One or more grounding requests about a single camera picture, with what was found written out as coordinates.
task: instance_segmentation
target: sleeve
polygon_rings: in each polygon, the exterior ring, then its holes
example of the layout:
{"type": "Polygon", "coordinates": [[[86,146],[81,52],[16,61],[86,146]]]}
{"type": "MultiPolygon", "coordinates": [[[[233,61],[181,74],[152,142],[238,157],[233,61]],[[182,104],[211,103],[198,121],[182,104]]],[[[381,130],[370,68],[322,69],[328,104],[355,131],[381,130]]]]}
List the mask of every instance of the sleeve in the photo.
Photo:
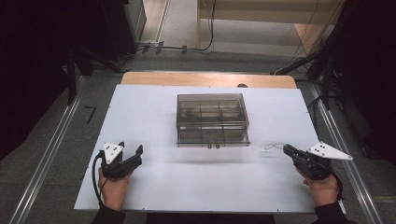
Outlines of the sleeve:
{"type": "Polygon", "coordinates": [[[125,220],[125,214],[105,206],[101,206],[96,217],[93,219],[92,224],[112,223],[122,224],[125,220]]]}
{"type": "Polygon", "coordinates": [[[353,224],[347,220],[338,202],[322,205],[315,208],[320,224],[353,224]]]}

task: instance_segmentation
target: metal rail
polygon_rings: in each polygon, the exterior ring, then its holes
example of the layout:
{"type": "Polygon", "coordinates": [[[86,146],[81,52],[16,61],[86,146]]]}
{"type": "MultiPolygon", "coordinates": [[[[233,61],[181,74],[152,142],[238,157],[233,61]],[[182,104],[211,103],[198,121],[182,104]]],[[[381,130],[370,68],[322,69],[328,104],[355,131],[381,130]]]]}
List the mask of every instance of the metal rail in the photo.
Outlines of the metal rail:
{"type": "Polygon", "coordinates": [[[70,124],[73,115],[76,112],[78,107],[78,103],[81,99],[82,90],[85,87],[87,77],[81,76],[78,80],[78,94],[74,102],[69,105],[61,118],[61,121],[58,124],[58,127],[55,130],[54,135],[49,141],[49,145],[47,146],[46,151],[44,152],[43,157],[41,158],[40,163],[35,169],[35,173],[27,184],[23,194],[20,198],[20,202],[18,203],[18,207],[12,215],[9,223],[24,223],[26,220],[30,209],[35,201],[35,197],[40,191],[41,185],[44,182],[44,179],[47,175],[48,170],[52,164],[52,161],[58,151],[59,145],[62,143],[62,139],[64,138],[64,134],[70,124]]]}
{"type": "MultiPolygon", "coordinates": [[[[318,86],[311,84],[311,91],[315,98],[319,97],[320,89],[318,88],[318,86]]],[[[349,149],[347,148],[347,144],[344,141],[344,138],[341,135],[338,126],[333,118],[332,111],[327,110],[322,103],[319,104],[319,110],[327,125],[327,128],[330,132],[335,146],[346,154],[350,154],[349,149]]],[[[361,173],[359,172],[355,162],[342,161],[342,163],[346,170],[346,174],[352,184],[352,187],[355,190],[356,196],[358,197],[358,200],[361,204],[361,209],[363,210],[364,215],[366,215],[367,221],[372,224],[384,223],[378,211],[376,210],[373,198],[369,190],[367,189],[363,179],[361,178],[361,173]]]]}

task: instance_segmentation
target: black equipment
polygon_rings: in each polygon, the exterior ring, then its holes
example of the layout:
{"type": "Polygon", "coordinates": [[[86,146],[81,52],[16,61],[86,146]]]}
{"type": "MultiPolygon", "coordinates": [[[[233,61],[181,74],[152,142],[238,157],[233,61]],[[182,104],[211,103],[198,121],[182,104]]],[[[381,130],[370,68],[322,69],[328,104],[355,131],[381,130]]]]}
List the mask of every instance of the black equipment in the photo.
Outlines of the black equipment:
{"type": "MultiPolygon", "coordinates": [[[[119,146],[124,147],[124,143],[119,143],[119,146]]],[[[122,160],[122,152],[116,157],[116,159],[110,164],[106,163],[106,155],[103,153],[102,158],[102,171],[103,175],[109,179],[121,179],[131,173],[139,165],[142,164],[140,156],[143,154],[143,146],[140,145],[131,158],[126,161],[122,160]]]]}
{"type": "Polygon", "coordinates": [[[140,145],[136,150],[135,154],[126,161],[122,160],[122,150],[124,149],[124,143],[120,142],[117,146],[112,144],[105,144],[105,150],[99,150],[99,153],[96,155],[95,159],[92,163],[92,183],[93,188],[95,190],[96,197],[98,198],[99,205],[103,205],[101,194],[102,188],[107,182],[108,179],[121,179],[131,173],[134,169],[136,169],[139,165],[142,164],[142,159],[140,156],[143,154],[143,146],[140,145]],[[107,178],[106,182],[100,186],[100,192],[98,192],[98,188],[96,187],[96,179],[95,179],[95,169],[96,169],[96,161],[101,158],[102,159],[102,172],[103,176],[107,178]]]}
{"type": "Polygon", "coordinates": [[[332,173],[332,160],[304,152],[291,145],[283,146],[283,152],[290,156],[293,164],[313,180],[327,178],[332,173]]]}

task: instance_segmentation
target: wooden panel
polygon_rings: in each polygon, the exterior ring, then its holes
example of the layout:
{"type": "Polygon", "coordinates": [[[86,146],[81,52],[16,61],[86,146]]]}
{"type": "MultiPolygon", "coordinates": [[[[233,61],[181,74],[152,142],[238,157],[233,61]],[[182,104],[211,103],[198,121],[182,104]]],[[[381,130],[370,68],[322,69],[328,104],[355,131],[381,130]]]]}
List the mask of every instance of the wooden panel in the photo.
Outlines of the wooden panel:
{"type": "Polygon", "coordinates": [[[305,24],[294,24],[297,34],[303,43],[306,54],[310,54],[317,48],[320,43],[320,39],[326,35],[329,26],[334,25],[337,22],[344,3],[344,0],[334,1],[329,13],[315,13],[313,21],[315,21],[317,17],[321,17],[321,19],[326,23],[314,24],[311,22],[311,24],[308,25],[307,22],[305,22],[305,24]]]}
{"type": "Polygon", "coordinates": [[[124,74],[121,81],[121,84],[135,85],[209,87],[236,87],[241,83],[253,88],[297,88],[294,79],[289,76],[224,73],[128,72],[124,74]]]}
{"type": "MultiPolygon", "coordinates": [[[[198,0],[201,19],[211,17],[213,0],[198,0]]],[[[338,0],[320,0],[316,17],[311,21],[323,24],[328,21],[338,0]]],[[[269,21],[285,23],[308,23],[316,9],[317,0],[217,0],[216,20],[231,21],[269,21]]]]}

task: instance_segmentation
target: transparent plastic box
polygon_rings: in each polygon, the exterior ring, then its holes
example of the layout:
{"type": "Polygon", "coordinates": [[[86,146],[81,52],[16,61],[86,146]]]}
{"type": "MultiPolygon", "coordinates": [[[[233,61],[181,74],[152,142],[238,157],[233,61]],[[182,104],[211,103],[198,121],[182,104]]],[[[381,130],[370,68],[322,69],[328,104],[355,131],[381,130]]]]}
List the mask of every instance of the transparent plastic box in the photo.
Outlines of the transparent plastic box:
{"type": "Polygon", "coordinates": [[[242,93],[177,96],[178,147],[248,147],[248,113],[242,93]]]}

